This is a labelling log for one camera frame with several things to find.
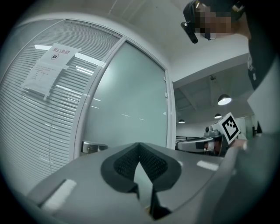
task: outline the ceiling lamp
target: ceiling lamp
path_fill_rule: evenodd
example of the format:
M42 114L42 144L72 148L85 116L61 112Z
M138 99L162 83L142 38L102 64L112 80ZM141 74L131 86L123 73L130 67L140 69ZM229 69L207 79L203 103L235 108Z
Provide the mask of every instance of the ceiling lamp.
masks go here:
M221 114L216 114L214 118L215 118L215 119L219 119L219 118L221 118L221 117L222 117Z
M218 99L218 105L226 105L231 102L231 98L229 95L222 94Z

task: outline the glass door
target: glass door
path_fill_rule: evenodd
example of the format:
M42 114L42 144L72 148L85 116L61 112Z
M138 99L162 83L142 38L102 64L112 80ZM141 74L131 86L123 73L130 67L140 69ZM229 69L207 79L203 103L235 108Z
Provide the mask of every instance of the glass door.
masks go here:
M83 140L115 147L147 142L166 147L165 71L125 42L96 90Z

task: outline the printed notice sign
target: printed notice sign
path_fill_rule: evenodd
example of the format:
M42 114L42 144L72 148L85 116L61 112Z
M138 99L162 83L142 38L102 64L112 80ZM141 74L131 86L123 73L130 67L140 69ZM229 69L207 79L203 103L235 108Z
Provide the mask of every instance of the printed notice sign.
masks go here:
M33 66L22 87L43 94L44 100L62 69L80 50L61 44L54 44Z

